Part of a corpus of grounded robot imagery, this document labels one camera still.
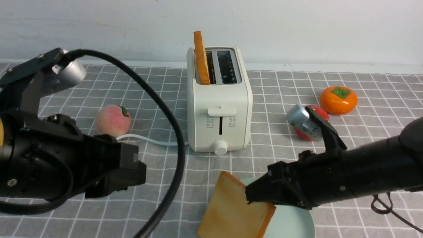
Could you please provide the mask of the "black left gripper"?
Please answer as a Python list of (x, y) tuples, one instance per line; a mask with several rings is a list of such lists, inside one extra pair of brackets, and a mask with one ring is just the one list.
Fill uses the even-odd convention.
[(70, 197), (97, 199), (146, 182), (147, 166), (138, 160), (138, 147), (104, 134), (83, 134), (72, 118), (56, 114), (44, 119), (48, 134), (43, 148), (66, 164), (73, 174)]

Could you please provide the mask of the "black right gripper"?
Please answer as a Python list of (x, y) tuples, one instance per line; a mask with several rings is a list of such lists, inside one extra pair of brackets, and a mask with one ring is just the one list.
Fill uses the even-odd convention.
[(339, 153), (301, 152), (298, 161), (276, 162), (265, 175), (245, 179), (249, 203), (271, 202), (310, 210), (344, 199), (343, 166)]

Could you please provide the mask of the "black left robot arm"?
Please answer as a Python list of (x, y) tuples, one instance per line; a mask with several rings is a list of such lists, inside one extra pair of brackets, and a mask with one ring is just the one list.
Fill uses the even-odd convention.
[(67, 189), (64, 174), (33, 152), (36, 145), (70, 169), (70, 197), (101, 198), (145, 183), (147, 166), (138, 160), (138, 146), (83, 134), (62, 114), (27, 119), (29, 126), (22, 117), (1, 114), (1, 196), (51, 201)]

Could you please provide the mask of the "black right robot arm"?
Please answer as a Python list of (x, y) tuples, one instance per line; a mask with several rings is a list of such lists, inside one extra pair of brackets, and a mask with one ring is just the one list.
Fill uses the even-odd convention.
[(246, 199), (310, 210), (392, 191), (422, 191), (422, 126), (418, 118), (396, 137), (351, 150), (324, 127), (324, 153), (306, 150), (297, 161), (269, 165), (265, 175), (246, 186)]

